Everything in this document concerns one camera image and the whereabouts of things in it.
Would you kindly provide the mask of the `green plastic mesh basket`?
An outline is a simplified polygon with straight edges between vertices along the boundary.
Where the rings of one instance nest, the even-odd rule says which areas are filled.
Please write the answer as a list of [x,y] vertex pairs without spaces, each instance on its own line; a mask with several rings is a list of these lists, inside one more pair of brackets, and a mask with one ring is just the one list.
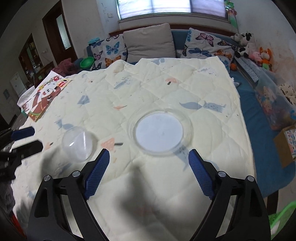
[[284,226],[288,223],[294,212],[295,201],[292,201],[282,211],[268,216],[271,240],[273,240],[280,233],[280,231],[283,230]]

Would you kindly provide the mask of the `cartoon picture book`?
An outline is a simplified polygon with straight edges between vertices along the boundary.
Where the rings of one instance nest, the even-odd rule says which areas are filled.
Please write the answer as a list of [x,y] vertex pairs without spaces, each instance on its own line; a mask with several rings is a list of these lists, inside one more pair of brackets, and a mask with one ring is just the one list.
[[32,86],[21,95],[17,105],[22,112],[36,122],[69,82],[69,79],[50,71],[48,76],[37,87]]

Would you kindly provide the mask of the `small clear dome lid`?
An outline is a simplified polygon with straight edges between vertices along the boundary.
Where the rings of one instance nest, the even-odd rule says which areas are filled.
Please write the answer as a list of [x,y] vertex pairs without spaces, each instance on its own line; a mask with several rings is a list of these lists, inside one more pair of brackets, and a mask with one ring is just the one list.
[[95,135],[80,126],[67,130],[62,137],[63,155],[71,163],[89,161],[97,149],[98,139]]

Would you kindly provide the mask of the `blue sofa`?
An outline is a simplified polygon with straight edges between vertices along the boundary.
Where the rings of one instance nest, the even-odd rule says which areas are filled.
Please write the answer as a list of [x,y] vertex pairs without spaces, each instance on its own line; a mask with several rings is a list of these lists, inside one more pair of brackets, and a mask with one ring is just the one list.
[[287,186],[294,178],[295,164],[281,168],[273,138],[278,134],[272,131],[260,107],[246,74],[231,71],[230,76],[241,83],[238,87],[242,114],[253,150],[254,168],[263,197],[267,197]]

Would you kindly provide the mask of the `cardboard box with books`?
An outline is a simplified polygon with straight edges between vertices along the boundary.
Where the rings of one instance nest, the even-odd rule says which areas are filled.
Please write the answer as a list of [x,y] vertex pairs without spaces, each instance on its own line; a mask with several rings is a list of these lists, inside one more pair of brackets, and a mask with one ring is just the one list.
[[295,125],[283,128],[273,139],[283,168],[295,162]]

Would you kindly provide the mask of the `green plastic bowl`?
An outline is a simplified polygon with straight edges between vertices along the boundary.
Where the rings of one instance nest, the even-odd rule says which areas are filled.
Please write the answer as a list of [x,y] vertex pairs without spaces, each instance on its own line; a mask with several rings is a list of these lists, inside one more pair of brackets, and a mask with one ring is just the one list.
[[94,58],[93,57],[84,58],[80,62],[80,68],[83,69],[83,70],[90,69],[91,66],[93,65],[93,63],[94,63]]

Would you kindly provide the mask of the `dark wooden door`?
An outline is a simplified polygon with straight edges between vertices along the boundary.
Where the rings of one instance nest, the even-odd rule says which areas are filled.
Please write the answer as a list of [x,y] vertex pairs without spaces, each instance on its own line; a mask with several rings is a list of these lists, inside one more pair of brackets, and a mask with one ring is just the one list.
[[62,2],[58,1],[42,18],[46,37],[57,65],[66,59],[77,60],[67,24]]

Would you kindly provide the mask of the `left butterfly print pillow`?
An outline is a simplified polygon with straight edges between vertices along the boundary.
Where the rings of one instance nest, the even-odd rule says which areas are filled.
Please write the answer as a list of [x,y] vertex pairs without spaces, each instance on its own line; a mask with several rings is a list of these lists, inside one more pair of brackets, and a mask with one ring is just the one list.
[[127,60],[127,47],[123,34],[99,40],[90,45],[90,50],[94,58],[91,71],[105,69],[117,60]]

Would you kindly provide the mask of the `butterfly print pillow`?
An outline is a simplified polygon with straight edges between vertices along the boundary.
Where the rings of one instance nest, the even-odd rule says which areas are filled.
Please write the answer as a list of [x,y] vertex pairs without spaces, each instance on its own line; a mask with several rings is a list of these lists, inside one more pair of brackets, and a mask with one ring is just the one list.
[[127,47],[123,34],[99,40],[90,45],[90,50],[94,58],[91,71],[105,69],[117,60],[127,60]]
[[217,56],[230,72],[235,50],[236,46],[226,40],[189,28],[181,58],[206,59]]

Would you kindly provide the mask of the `white quilted table cover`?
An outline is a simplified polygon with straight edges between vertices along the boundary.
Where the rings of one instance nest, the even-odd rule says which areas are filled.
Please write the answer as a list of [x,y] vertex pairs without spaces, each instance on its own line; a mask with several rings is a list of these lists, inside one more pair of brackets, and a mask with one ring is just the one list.
[[119,60],[81,72],[54,98],[38,121],[27,119],[40,154],[27,158],[12,183],[14,212],[27,228],[45,175],[80,170],[63,150],[67,130],[81,127],[110,162],[88,204],[110,240],[189,240],[210,199],[189,166],[195,149],[229,176],[255,174],[240,97],[218,57]]

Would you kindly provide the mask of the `clear plastic storage bin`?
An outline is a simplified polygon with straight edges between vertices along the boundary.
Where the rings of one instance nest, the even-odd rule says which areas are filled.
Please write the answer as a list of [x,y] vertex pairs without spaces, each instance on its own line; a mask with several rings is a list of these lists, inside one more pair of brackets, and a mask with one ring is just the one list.
[[272,130],[279,131],[295,124],[295,89],[292,85],[276,85],[264,74],[257,82],[255,95]]

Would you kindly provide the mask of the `clear round plastic lid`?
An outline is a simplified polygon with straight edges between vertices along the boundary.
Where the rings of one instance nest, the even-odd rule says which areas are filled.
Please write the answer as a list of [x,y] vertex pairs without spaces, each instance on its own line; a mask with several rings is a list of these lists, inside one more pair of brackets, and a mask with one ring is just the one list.
[[187,151],[193,135],[189,117],[174,108],[140,108],[129,118],[126,128],[132,143],[151,156]]

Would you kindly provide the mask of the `beige sofa cushion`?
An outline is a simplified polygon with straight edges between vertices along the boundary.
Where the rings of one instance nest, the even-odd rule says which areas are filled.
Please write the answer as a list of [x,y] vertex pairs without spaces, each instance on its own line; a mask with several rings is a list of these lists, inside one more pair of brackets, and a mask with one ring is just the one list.
[[175,58],[175,45],[168,23],[123,32],[127,62],[142,58]]

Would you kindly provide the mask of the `pink plush toy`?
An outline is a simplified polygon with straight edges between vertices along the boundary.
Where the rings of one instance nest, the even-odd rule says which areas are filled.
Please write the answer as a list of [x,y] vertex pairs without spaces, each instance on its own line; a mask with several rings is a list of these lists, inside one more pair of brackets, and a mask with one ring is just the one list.
[[248,55],[249,59],[251,59],[254,63],[256,63],[258,66],[262,65],[262,57],[259,52],[253,52]]

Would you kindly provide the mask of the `orange fox plush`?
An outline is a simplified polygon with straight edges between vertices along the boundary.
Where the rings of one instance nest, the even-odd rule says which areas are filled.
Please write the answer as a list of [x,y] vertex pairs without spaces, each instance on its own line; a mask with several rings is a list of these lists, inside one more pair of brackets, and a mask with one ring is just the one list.
[[262,59],[261,64],[262,68],[272,71],[272,64],[271,64],[271,58],[272,58],[272,52],[269,48],[263,49],[262,47],[259,48],[260,57]]

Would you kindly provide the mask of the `black white cow plush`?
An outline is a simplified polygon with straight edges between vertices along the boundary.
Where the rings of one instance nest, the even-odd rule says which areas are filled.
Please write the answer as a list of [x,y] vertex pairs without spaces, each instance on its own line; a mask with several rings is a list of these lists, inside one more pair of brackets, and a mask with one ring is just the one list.
[[230,37],[236,43],[238,43],[239,47],[235,51],[235,57],[245,57],[248,58],[249,55],[256,52],[257,48],[255,45],[255,38],[252,33],[246,32],[244,34],[236,33]]

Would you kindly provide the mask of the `right butterfly print pillow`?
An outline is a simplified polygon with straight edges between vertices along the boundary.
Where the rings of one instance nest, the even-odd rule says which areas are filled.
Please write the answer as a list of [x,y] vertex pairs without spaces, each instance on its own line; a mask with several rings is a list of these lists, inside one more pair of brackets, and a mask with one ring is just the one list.
[[189,28],[181,58],[206,59],[217,56],[230,72],[235,50],[236,46],[226,40]]

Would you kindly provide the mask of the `window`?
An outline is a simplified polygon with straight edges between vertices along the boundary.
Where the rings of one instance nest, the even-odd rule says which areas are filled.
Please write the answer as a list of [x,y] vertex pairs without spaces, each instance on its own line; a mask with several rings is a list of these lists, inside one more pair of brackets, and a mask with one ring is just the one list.
[[158,13],[197,13],[226,17],[224,1],[121,0],[116,3],[121,19]]

